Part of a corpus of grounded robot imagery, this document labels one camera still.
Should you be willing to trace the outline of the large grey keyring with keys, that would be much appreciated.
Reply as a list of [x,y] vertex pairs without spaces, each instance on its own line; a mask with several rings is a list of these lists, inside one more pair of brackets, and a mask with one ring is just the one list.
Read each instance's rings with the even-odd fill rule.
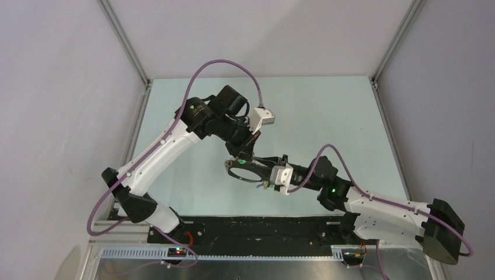
[[247,183],[255,183],[257,188],[265,190],[275,188],[270,182],[271,171],[275,164],[274,157],[254,157],[251,161],[232,158],[224,162],[229,176]]

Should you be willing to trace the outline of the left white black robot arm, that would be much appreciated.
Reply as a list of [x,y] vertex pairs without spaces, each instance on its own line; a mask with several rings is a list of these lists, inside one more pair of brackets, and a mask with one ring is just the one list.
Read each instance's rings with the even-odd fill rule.
[[216,96],[187,99],[167,129],[136,159],[117,170],[105,169],[102,178],[128,219],[161,230],[171,243],[181,241],[184,226],[180,216],[155,201],[148,189],[184,151],[208,136],[215,135],[225,141],[231,156],[250,161],[264,117],[271,118],[272,114],[264,107],[255,107],[247,116],[239,116],[242,107],[248,105],[247,99],[230,86],[225,86]]

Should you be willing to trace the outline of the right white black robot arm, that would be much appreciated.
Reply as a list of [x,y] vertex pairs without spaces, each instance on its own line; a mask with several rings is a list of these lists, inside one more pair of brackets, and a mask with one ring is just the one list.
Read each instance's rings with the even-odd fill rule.
[[224,163],[231,177],[251,182],[238,174],[246,171],[255,176],[255,183],[282,195],[289,194],[290,186],[317,191],[321,206],[344,212],[339,236],[345,243],[361,239],[405,244],[440,263],[458,263],[465,224],[449,203],[437,198],[428,204],[377,197],[339,177],[338,169],[326,156],[314,159],[312,164],[314,168],[290,164],[286,156],[229,159]]

